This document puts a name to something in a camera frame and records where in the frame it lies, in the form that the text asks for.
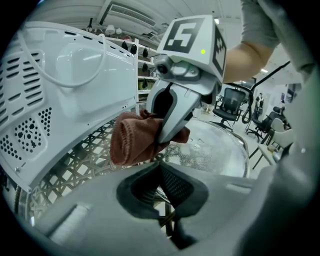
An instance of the ventilation hole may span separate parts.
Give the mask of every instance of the ventilation hole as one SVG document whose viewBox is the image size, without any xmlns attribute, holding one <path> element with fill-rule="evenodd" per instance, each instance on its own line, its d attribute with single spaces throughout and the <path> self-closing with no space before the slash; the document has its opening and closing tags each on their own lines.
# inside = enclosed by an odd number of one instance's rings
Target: ventilation hole
<svg viewBox="0 0 320 256">
<path fill-rule="evenodd" d="M 26 67 L 23 69 L 23 71 L 30 71 L 30 70 L 34 70 L 35 68 L 33 66 L 31 67 Z"/>
<path fill-rule="evenodd" d="M 19 71 L 18 71 L 18 72 L 14 72 L 14 73 L 12 73 L 12 74 L 8 74 L 8 75 L 6 76 L 6 78 L 10 79 L 10 78 L 13 78 L 13 77 L 17 76 L 18 74 L 19 74 Z"/>
<path fill-rule="evenodd" d="M 8 121 L 9 117 L 6 116 L 4 119 L 0 120 L 0 126 L 2 126 L 6 121 Z"/>
<path fill-rule="evenodd" d="M 72 33 L 72 32 L 69 32 L 69 31 L 64 31 L 65 34 L 67 35 L 72 35 L 72 36 L 76 36 L 77 34 L 76 33 Z"/>
<path fill-rule="evenodd" d="M 17 62 L 20 58 L 14 58 L 14 59 L 11 59 L 11 60 L 8 60 L 8 64 L 10 63 L 14 63 L 14 62 Z"/>
<path fill-rule="evenodd" d="M 28 85 L 30 85 L 30 84 L 33 84 L 33 83 L 35 83 L 35 82 L 38 82 L 40 80 L 40 78 L 37 78 L 37 79 L 33 79 L 33 80 L 30 80 L 30 81 L 28 81 L 28 82 L 24 82 L 23 84 L 25 85 L 25 86 L 28 86 Z"/>
<path fill-rule="evenodd" d="M 32 105 L 34 105 L 34 104 L 37 104 L 37 103 L 41 102 L 43 99 L 44 99 L 44 98 L 36 99 L 36 100 L 30 102 L 30 103 L 27 104 L 27 105 L 30 107 L 30 106 L 32 106 Z"/>
<path fill-rule="evenodd" d="M 41 91 L 36 92 L 36 93 L 34 93 L 34 94 L 31 94 L 31 95 L 29 95 L 29 96 L 27 96 L 27 97 L 25 97 L 25 98 L 26 98 L 27 100 L 29 100 L 29 99 L 32 99 L 32 98 L 40 95 L 40 94 L 41 94 Z"/>
<path fill-rule="evenodd" d="M 19 108 L 17 111 L 13 112 L 12 115 L 13 115 L 13 116 L 18 115 L 18 114 L 20 114 L 22 111 L 24 111 L 24 109 L 25 109 L 24 107 Z"/>
<path fill-rule="evenodd" d="M 18 65 L 11 66 L 11 67 L 8 67 L 6 70 L 7 70 L 7 71 L 11 71 L 11 70 L 14 70 L 14 69 L 16 69 L 16 68 L 18 68 L 18 67 L 19 67 L 19 64 L 18 64 Z"/>
<path fill-rule="evenodd" d="M 25 61 L 23 64 L 24 65 L 28 65 L 28 64 L 30 64 L 30 62 L 29 61 Z"/>
<path fill-rule="evenodd" d="M 18 94 L 16 94 L 16 95 L 14 95 L 14 96 L 12 96 L 12 97 L 8 98 L 8 100 L 9 100 L 10 102 L 12 102 L 12 101 L 14 101 L 15 99 L 19 98 L 19 97 L 20 97 L 20 95 L 21 95 L 21 93 L 18 93 Z"/>
<path fill-rule="evenodd" d="M 39 75 L 37 72 L 36 73 L 31 73 L 31 74 L 26 74 L 26 75 L 23 76 L 23 78 L 31 78 L 31 77 L 35 77 L 37 75 Z"/>
<path fill-rule="evenodd" d="M 7 111 L 7 109 L 5 108 L 4 110 L 0 111 L 0 117 Z"/>
</svg>

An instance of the ceiling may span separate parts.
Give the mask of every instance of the ceiling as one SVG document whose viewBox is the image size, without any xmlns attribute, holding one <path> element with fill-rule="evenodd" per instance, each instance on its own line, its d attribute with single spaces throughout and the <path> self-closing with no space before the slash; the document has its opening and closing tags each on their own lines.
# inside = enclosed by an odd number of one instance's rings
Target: ceiling
<svg viewBox="0 0 320 256">
<path fill-rule="evenodd" d="M 133 20 L 112 15 L 111 4 L 119 4 L 138 11 L 154 21 L 155 25 L 148 27 Z M 226 39 L 228 48 L 240 42 L 242 32 L 240 0 L 44 0 L 29 17 L 29 20 L 54 22 L 85 29 L 90 18 L 93 18 L 93 28 L 103 29 L 112 24 L 116 28 L 120 27 L 123 31 L 137 36 L 152 33 L 155 36 L 148 41 L 157 45 L 166 30 L 163 24 L 170 24 L 176 18 L 203 14 L 219 18 L 218 27 Z M 288 59 L 284 49 L 279 45 L 265 69 L 271 72 Z M 257 81 L 267 74 L 261 72 L 256 75 Z M 269 79 L 268 83 L 283 85 L 299 83 L 300 80 L 299 74 L 289 64 Z"/>
</svg>

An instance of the folded towel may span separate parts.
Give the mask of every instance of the folded towel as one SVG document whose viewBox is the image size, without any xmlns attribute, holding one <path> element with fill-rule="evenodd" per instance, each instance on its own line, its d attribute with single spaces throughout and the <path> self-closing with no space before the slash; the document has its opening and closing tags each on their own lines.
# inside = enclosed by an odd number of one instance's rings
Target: folded towel
<svg viewBox="0 0 320 256">
<path fill-rule="evenodd" d="M 115 165 L 131 166 L 152 159 L 156 154 L 169 145 L 169 142 L 156 142 L 163 119 L 140 110 L 140 116 L 132 112 L 120 114 L 112 131 L 110 156 Z M 190 130 L 184 127 L 172 141 L 186 143 Z"/>
</svg>

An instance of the shelf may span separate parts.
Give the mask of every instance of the shelf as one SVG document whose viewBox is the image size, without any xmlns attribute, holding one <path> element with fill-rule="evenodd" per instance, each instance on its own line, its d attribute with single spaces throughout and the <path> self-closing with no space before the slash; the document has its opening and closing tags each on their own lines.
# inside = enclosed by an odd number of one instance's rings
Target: shelf
<svg viewBox="0 0 320 256">
<path fill-rule="evenodd" d="M 155 65 L 149 61 L 138 59 L 138 68 L 142 69 L 142 66 L 144 65 L 144 63 L 147 64 L 148 69 L 153 69 L 155 67 Z"/>
<path fill-rule="evenodd" d="M 138 90 L 138 94 L 149 94 L 151 90 Z"/>
<path fill-rule="evenodd" d="M 154 50 L 154 49 L 152 49 L 152 48 L 149 48 L 149 47 L 146 47 L 146 46 L 144 46 L 144 45 L 139 44 L 138 54 L 139 54 L 140 56 L 142 56 L 142 53 L 144 52 L 144 49 L 145 49 L 145 48 L 146 48 L 147 51 L 148 51 L 148 58 L 151 58 L 151 57 L 154 57 L 154 56 L 158 55 L 158 53 L 157 53 L 156 50 Z"/>
<path fill-rule="evenodd" d="M 138 75 L 138 79 L 158 80 L 158 77 Z"/>
<path fill-rule="evenodd" d="M 126 42 L 128 47 L 135 44 L 135 42 L 130 42 L 130 41 L 119 39 L 119 38 L 106 37 L 105 39 L 111 41 L 112 43 L 114 43 L 114 44 L 116 44 L 118 46 L 121 46 L 123 42 Z"/>
</svg>

